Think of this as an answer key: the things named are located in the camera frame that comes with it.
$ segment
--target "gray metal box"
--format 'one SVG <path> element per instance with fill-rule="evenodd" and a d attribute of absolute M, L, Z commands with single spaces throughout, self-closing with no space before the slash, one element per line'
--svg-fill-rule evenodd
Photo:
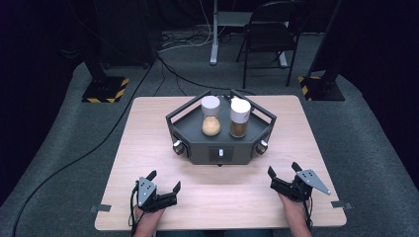
<path fill-rule="evenodd" d="M 245 165 L 256 153 L 263 154 L 268 149 L 269 137 L 277 117 L 234 90 L 230 91 L 229 97 L 219 97 L 220 133 L 215 136 L 206 136 L 202 132 L 201 105 L 197 105 L 197 102 L 208 95 L 210 95 L 210 91 L 202 93 L 166 116 L 173 141 L 173 150 L 178 155 L 186 155 L 196 165 Z M 228 99 L 234 96 L 247 100 L 252 106 L 246 135 L 241 138 L 229 134 L 230 101 Z M 195 106 L 195 108 L 181 118 L 172 121 L 174 116 L 191 106 Z M 269 121 L 257 116 L 256 111 L 265 115 Z"/>

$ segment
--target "human hand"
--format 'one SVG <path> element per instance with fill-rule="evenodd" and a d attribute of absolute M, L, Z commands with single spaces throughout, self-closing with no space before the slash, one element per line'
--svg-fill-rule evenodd
<path fill-rule="evenodd" d="M 287 222 L 290 226 L 291 233 L 297 237 L 309 237 L 311 236 L 310 231 L 305 223 L 305 208 L 302 202 L 296 202 L 288 197 L 285 197 L 278 193 L 281 201 L 284 205 L 284 211 L 286 214 Z M 306 202 L 307 208 L 310 207 L 310 201 Z"/>
<path fill-rule="evenodd" d="M 134 237 L 150 237 L 154 234 L 157 229 L 158 221 L 160 217 L 163 215 L 164 209 L 159 209 L 155 212 L 144 213 L 141 209 L 138 208 L 136 205 L 134 207 L 134 216 L 135 221 L 137 221 L 141 216 L 141 219 L 136 224 L 136 230 L 134 233 Z"/>

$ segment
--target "wire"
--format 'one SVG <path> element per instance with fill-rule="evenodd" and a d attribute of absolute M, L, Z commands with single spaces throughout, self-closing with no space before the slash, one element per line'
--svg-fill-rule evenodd
<path fill-rule="evenodd" d="M 25 209 L 25 207 L 27 206 L 27 204 L 29 203 L 29 201 L 31 200 L 31 198 L 37 193 L 37 191 L 46 183 L 48 182 L 50 179 L 52 179 L 54 176 L 58 175 L 61 171 L 69 168 L 70 166 L 74 165 L 75 163 L 83 160 L 84 158 L 86 158 L 87 156 L 89 156 L 90 154 L 92 154 L 93 152 L 95 152 L 97 149 L 99 149 L 99 147 L 101 147 L 111 136 L 111 134 L 114 132 L 114 130 L 117 128 L 118 124 L 120 123 L 120 121 L 123 119 L 124 114 L 126 113 L 127 109 L 129 108 L 129 105 L 132 103 L 133 97 L 135 96 L 135 93 L 138 91 L 139 86 L 142 84 L 142 82 L 145 80 L 145 78 L 147 77 L 148 73 L 150 72 L 151 68 L 153 66 L 153 63 L 151 63 L 151 65 L 149 66 L 147 72 L 145 73 L 145 75 L 142 77 L 141 81 L 138 83 L 138 85 L 136 86 L 135 90 L 133 91 L 131 97 L 129 98 L 128 103 L 126 104 L 126 107 L 124 108 L 124 111 L 122 112 L 122 114 L 120 115 L 120 117 L 118 118 L 117 122 L 115 123 L 115 125 L 112 127 L 112 129 L 108 132 L 108 134 L 105 136 L 105 138 L 99 142 L 98 145 L 96 145 L 93 149 L 91 149 L 90 151 L 86 152 L 84 155 L 80 156 L 79 158 L 77 158 L 76 160 L 70 162 L 69 164 L 61 167 L 59 170 L 55 171 L 54 173 L 52 173 L 51 175 L 49 175 L 45 180 L 43 180 L 33 191 L 32 193 L 28 196 L 28 198 L 25 200 L 24 204 L 22 205 L 21 209 L 18 212 L 18 216 L 15 220 L 15 224 L 13 226 L 13 234 L 12 236 L 16 236 L 16 230 L 18 228 L 18 223 L 19 220 L 21 218 L 21 215 Z"/>
<path fill-rule="evenodd" d="M 188 79 L 186 79 L 185 77 L 183 77 L 183 76 L 179 75 L 179 74 L 175 71 L 175 69 L 174 69 L 173 67 L 169 66 L 166 62 L 164 62 L 163 58 L 161 58 L 161 56 L 160 56 L 160 55 L 158 55 L 158 54 L 157 54 L 157 59 L 159 59 L 159 60 L 161 61 L 161 63 L 163 63 L 163 65 L 164 65 L 164 66 L 165 66 L 165 67 L 166 67 L 166 68 L 167 68 L 167 69 L 168 69 L 171 73 L 173 73 L 173 74 L 174 74 L 174 75 L 176 75 L 177 77 L 179 77 L 179 78 L 181 78 L 182 80 L 187 81 L 187 82 L 189 82 L 189 83 L 191 83 L 191 84 L 193 84 L 193 85 L 200 86 L 200 87 L 204 87 L 204 88 L 210 88 L 210 89 L 224 90 L 224 91 L 230 91 L 230 90 L 231 90 L 231 88 L 207 86 L 207 85 L 204 85 L 204 84 L 200 84 L 200 83 L 197 83 L 197 82 L 193 82 L 193 81 L 191 81 L 191 80 L 188 80 Z M 250 94 L 250 95 L 254 95 L 253 93 L 251 93 L 251 92 L 249 92 L 249 91 L 245 91 L 245 90 L 236 89 L 236 91 L 243 92 L 243 93 L 247 93 L 247 94 Z"/>

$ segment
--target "white lid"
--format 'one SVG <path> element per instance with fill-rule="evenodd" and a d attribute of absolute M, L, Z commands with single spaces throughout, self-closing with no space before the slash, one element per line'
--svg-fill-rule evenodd
<path fill-rule="evenodd" d="M 219 112 L 219 98 L 216 96 L 205 96 L 201 99 L 201 109 L 207 116 L 216 116 Z"/>
<path fill-rule="evenodd" d="M 230 118 L 234 122 L 244 123 L 249 120 L 250 103 L 246 100 L 233 98 L 231 99 Z"/>

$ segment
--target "metal stand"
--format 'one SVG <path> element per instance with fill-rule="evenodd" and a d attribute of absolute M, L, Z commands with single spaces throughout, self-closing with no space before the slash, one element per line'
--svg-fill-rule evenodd
<path fill-rule="evenodd" d="M 92 75 L 92 82 L 84 93 L 82 102 L 118 102 L 124 93 L 128 79 L 125 79 L 125 77 L 107 77 L 105 75 L 89 39 L 86 37 L 83 23 L 77 17 L 70 1 L 64 0 L 64 4 L 67 6 L 68 17 L 71 20 L 80 55 Z"/>
<path fill-rule="evenodd" d="M 345 61 L 347 49 L 352 46 L 352 41 L 349 39 L 345 39 L 335 60 L 333 61 L 332 65 L 328 66 L 323 74 L 323 76 L 319 77 L 312 77 L 311 73 L 313 72 L 320 51 L 324 45 L 324 42 L 327 39 L 328 33 L 330 32 L 330 28 L 336 18 L 336 15 L 339 11 L 340 5 L 342 0 L 339 0 L 332 18 L 327 26 L 326 35 L 323 41 L 320 44 L 319 49 L 317 50 L 316 55 L 314 56 L 314 60 L 308 70 L 308 73 L 305 77 L 298 77 L 299 85 L 301 86 L 302 93 L 305 96 L 305 99 L 308 101 L 345 101 L 344 96 L 342 95 L 338 85 L 336 84 L 336 77 L 339 74 L 339 71 Z"/>

